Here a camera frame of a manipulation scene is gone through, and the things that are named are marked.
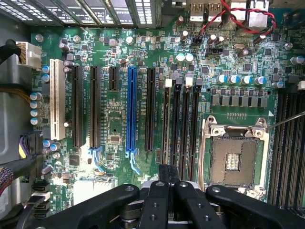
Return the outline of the metal ethernet port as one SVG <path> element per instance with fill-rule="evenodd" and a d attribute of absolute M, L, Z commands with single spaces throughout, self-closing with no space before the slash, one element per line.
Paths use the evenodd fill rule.
<path fill-rule="evenodd" d="M 247 0 L 248 9 L 269 10 L 269 0 Z M 246 16 L 246 26 L 251 30 L 261 31 L 267 27 L 268 16 L 257 12 L 248 12 Z"/>

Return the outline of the black latch RAM slot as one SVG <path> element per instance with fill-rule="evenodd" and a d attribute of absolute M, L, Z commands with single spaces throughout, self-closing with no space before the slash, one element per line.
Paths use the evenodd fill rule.
<path fill-rule="evenodd" d="M 173 93 L 173 121 L 172 121 L 172 139 L 171 139 L 171 164 L 176 165 L 176 151 L 177 151 L 177 125 L 179 114 L 181 85 L 175 83 Z"/>
<path fill-rule="evenodd" d="M 189 180 L 194 179 L 194 165 L 195 165 L 195 152 L 196 152 L 196 131 L 197 131 L 197 116 L 198 116 L 198 103 L 199 93 L 201 86 L 196 83 L 193 89 L 193 101 L 192 101 L 192 115 L 191 115 L 191 135 L 190 135 L 190 161 L 189 161 Z"/>

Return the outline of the CPU socket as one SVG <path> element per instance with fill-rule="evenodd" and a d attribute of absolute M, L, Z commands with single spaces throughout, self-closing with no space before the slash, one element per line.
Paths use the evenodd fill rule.
<path fill-rule="evenodd" d="M 222 185 L 258 200 L 266 197 L 270 142 L 266 127 L 262 117 L 253 125 L 221 124 L 213 115 L 203 120 L 204 190 Z"/>

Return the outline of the white latch RAM slot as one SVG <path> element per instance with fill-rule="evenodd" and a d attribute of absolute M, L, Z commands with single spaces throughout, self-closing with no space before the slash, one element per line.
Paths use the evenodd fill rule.
<path fill-rule="evenodd" d="M 163 164 L 168 164 L 169 161 L 169 123 L 170 123 L 170 109 L 171 109 L 171 88 L 172 79 L 165 80 L 165 91 L 164 91 L 164 106 L 163 106 Z"/>
<path fill-rule="evenodd" d="M 184 180 L 185 164 L 187 154 L 187 136 L 188 136 L 188 113 L 190 91 L 193 86 L 193 77 L 187 74 L 185 76 L 185 87 L 183 90 L 182 122 L 181 122 L 181 148 L 180 148 L 180 177 Z"/>

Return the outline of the short black expansion slot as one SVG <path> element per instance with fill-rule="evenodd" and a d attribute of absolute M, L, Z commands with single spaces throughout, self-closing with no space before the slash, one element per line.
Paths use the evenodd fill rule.
<path fill-rule="evenodd" d="M 109 90 L 110 91 L 119 90 L 119 73 L 116 66 L 111 66 L 109 68 Z"/>

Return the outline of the metal USB port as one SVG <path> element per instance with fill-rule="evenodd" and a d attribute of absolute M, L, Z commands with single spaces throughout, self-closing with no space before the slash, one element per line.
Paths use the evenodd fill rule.
<path fill-rule="evenodd" d="M 211 21 L 218 13 L 223 11 L 221 2 L 208 3 L 208 21 Z"/>
<path fill-rule="evenodd" d="M 190 3 L 190 21 L 192 22 L 203 22 L 204 16 L 204 3 L 195 1 Z"/>

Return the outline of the thin metal locking lever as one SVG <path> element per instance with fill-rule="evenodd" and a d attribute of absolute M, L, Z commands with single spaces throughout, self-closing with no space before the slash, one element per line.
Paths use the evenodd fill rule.
<path fill-rule="evenodd" d="M 204 191 L 204 151 L 205 141 L 202 140 L 198 156 L 198 186 L 201 191 Z"/>
<path fill-rule="evenodd" d="M 292 120 L 294 120 L 294 119 L 297 119 L 297 118 L 299 118 L 299 117 L 301 117 L 301 116 L 303 116 L 303 115 L 305 115 L 305 111 L 303 111 L 303 112 L 301 112 L 301 113 L 299 113 L 299 114 L 293 115 L 293 116 L 291 116 L 291 117 L 289 117 L 289 118 L 287 118 L 287 119 L 285 119 L 285 120 L 283 120 L 283 121 L 280 121 L 280 122 L 278 122 L 278 123 L 276 123 L 276 124 L 274 124 L 274 125 L 272 125 L 272 126 L 268 126 L 268 127 L 265 128 L 265 130 L 268 131 L 268 130 L 273 129 L 273 128 L 277 127 L 277 126 L 280 126 L 280 125 L 282 125 L 282 124 L 285 124 L 285 123 L 287 123 L 287 122 L 289 122 L 289 121 L 292 121 Z"/>

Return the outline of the long black expansion slot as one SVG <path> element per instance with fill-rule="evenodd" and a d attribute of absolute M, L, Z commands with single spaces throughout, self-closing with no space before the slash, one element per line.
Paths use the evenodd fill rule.
<path fill-rule="evenodd" d="M 81 66 L 72 68 L 72 144 L 73 147 L 83 145 L 83 75 Z"/>
<path fill-rule="evenodd" d="M 101 70 L 90 67 L 90 148 L 98 148 L 101 141 Z"/>
<path fill-rule="evenodd" d="M 147 96 L 146 96 L 146 133 L 145 133 L 145 150 L 153 150 L 154 134 L 154 111 L 155 111 L 155 68 L 147 69 Z"/>

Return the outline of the white expansion slot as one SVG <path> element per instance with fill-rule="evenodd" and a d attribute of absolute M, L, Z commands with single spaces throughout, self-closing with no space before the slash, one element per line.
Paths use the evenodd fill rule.
<path fill-rule="evenodd" d="M 50 129 L 51 140 L 65 138 L 65 72 L 63 61 L 50 59 Z"/>

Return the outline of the green motherboard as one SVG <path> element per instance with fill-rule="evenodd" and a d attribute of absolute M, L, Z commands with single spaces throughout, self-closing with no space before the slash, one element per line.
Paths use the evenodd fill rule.
<path fill-rule="evenodd" d="M 171 139 L 173 121 L 174 85 L 181 85 L 177 125 L 176 168 L 180 177 L 181 122 L 185 76 L 193 77 L 188 113 L 187 154 L 184 180 L 189 180 L 190 125 L 192 115 L 193 89 L 196 83 L 201 86 L 198 103 L 196 152 L 193 182 L 198 184 L 198 156 L 202 140 L 202 122 L 208 116 L 215 116 L 217 122 L 229 125 L 253 125 L 259 117 L 265 118 L 267 127 L 275 124 L 278 91 L 291 94 L 294 102 L 294 115 L 301 113 L 301 96 L 305 95 L 305 65 L 292 65 L 294 56 L 305 56 L 305 0 L 297 0 L 296 9 L 269 8 L 265 11 L 268 35 L 246 34 L 231 22 L 221 24 L 219 19 L 206 21 L 203 26 L 190 21 L 190 13 L 179 12 L 171 16 L 168 24 L 157 29 L 83 29 L 51 28 L 37 29 L 31 36 L 35 45 L 42 49 L 42 65 L 50 66 L 50 59 L 63 61 L 65 72 L 65 138 L 61 148 L 52 152 L 43 147 L 44 169 L 33 185 L 34 191 L 50 193 L 46 203 L 34 210 L 34 216 L 43 219 L 77 205 L 100 193 L 122 184 L 141 187 L 144 183 L 159 179 L 159 165 L 163 165 L 163 106 L 165 80 L 172 79 L 171 109 L 169 125 L 169 161 L 171 164 Z M 35 35 L 41 34 L 43 42 L 37 42 Z M 73 36 L 81 38 L 79 43 Z M 133 37 L 133 44 L 126 44 L 126 37 Z M 285 43 L 293 48 L 286 51 Z M 177 54 L 191 53 L 192 63 L 178 63 Z M 82 67 L 83 75 L 83 145 L 72 144 L 72 68 Z M 101 70 L 101 141 L 98 148 L 90 148 L 90 67 Z M 109 68 L 116 66 L 119 73 L 119 90 L 109 90 Z M 128 67 L 135 66 L 137 78 L 137 116 L 135 167 L 132 170 L 126 157 L 127 119 L 127 75 Z M 145 150 L 147 69 L 155 68 L 155 111 L 153 150 Z M 240 83 L 219 84 L 216 77 L 224 74 L 249 75 L 248 85 Z M 50 83 L 44 83 L 41 73 L 34 73 L 40 83 L 33 85 L 34 92 L 42 94 L 42 124 L 34 125 L 42 141 L 51 140 L 50 129 Z M 254 78 L 265 77 L 263 85 L 255 85 Z M 285 87 L 274 89 L 273 82 L 284 82 Z M 274 146 L 274 129 L 270 134 L 267 193 L 262 200 L 269 204 L 269 186 Z M 303 204 L 297 210 L 288 209 L 288 188 L 285 207 L 305 218 L 305 148 L 303 157 Z"/>

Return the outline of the blue expansion slot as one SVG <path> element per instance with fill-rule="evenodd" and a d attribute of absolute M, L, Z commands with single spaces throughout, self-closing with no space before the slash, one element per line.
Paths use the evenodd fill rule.
<path fill-rule="evenodd" d="M 127 119 L 126 119 L 126 157 L 136 174 L 140 171 L 135 167 L 136 143 L 136 116 L 137 116 L 137 78 L 138 70 L 135 66 L 128 67 L 127 75 Z"/>

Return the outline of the white power connector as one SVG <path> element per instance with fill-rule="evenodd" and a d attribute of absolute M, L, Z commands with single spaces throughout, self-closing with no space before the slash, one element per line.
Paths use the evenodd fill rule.
<path fill-rule="evenodd" d="M 16 45 L 21 48 L 21 57 L 16 57 L 17 65 L 41 71 L 41 48 L 29 42 L 16 42 Z"/>

